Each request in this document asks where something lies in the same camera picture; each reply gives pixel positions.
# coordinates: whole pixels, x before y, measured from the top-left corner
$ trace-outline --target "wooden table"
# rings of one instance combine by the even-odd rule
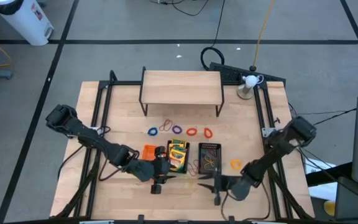
[[[79,119],[85,125],[90,125],[91,122],[97,87],[98,82],[83,82],[81,87],[76,110]],[[169,139],[186,139],[191,144],[190,162],[197,158],[199,142],[220,143],[223,147],[223,174],[226,175],[239,174],[238,170],[232,170],[230,160],[239,159],[244,166],[247,162],[263,155],[255,100],[240,99],[236,93],[237,86],[224,86],[225,104],[218,118],[211,105],[150,105],[149,113],[145,117],[138,101],[139,88],[138,85],[113,86],[107,122],[111,132],[105,135],[107,140],[142,151],[145,144],[166,146]],[[279,118],[281,121],[276,125],[282,128],[291,119],[283,83],[268,82],[268,91],[274,118]],[[263,93],[260,93],[264,116],[267,119]],[[196,126],[197,135],[187,136],[185,131],[179,135],[171,131],[159,132],[154,137],[147,134],[149,128],[158,128],[167,118],[180,125],[183,130]],[[211,139],[204,137],[205,127],[212,130]],[[78,147],[76,139],[68,140],[65,157]],[[63,168],[51,215],[60,212],[77,190],[84,155],[85,150]],[[283,166],[290,192],[305,211],[314,216],[299,152],[295,151],[285,156]],[[114,170],[113,166],[107,165],[102,176]],[[150,194],[152,181],[141,183],[133,175],[119,172],[114,177],[97,183],[92,218],[135,220],[139,214],[143,214],[146,220],[222,220],[220,207],[214,206],[213,203],[214,195],[197,183],[213,184],[213,180],[197,180],[189,172],[177,174],[176,178],[162,185],[160,195],[152,195]],[[267,175],[264,183],[269,187]],[[282,194],[279,190],[277,193],[281,214],[284,217]],[[87,201],[88,193],[85,193],[82,214],[85,214]],[[229,198],[224,206],[224,213],[226,216],[234,215],[236,220],[264,217],[267,214],[267,206],[263,188],[252,188],[244,201],[236,202]],[[269,220],[274,220],[273,212]]]

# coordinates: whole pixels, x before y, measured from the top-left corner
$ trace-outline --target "orange object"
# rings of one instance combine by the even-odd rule
[[[143,152],[142,152],[142,159],[147,161],[153,161],[155,159],[155,148],[156,146],[152,145],[144,145]]]
[[[241,170],[241,161],[238,159],[233,159],[232,161],[230,161],[230,165],[234,170]]]
[[[189,136],[195,136],[197,134],[197,129],[189,128],[189,129],[187,129],[186,134]]]
[[[212,131],[209,128],[204,128],[204,136],[208,139],[212,138]]]

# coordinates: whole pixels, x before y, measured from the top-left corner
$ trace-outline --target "blue rubber band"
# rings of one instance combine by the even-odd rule
[[[157,133],[158,133],[157,128],[150,128],[149,131],[147,132],[149,136],[156,136]]]
[[[180,134],[181,133],[181,127],[179,127],[178,125],[174,125],[172,127],[172,132],[175,133],[175,134]]]

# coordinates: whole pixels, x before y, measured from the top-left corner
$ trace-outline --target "orange rubber band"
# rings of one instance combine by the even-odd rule
[[[197,134],[197,129],[189,128],[189,129],[187,129],[186,134],[189,136],[195,136]]]
[[[204,136],[208,139],[212,138],[212,131],[209,128],[204,128]]]
[[[238,159],[233,159],[232,161],[230,161],[230,165],[234,170],[241,170],[242,168],[242,163]]]

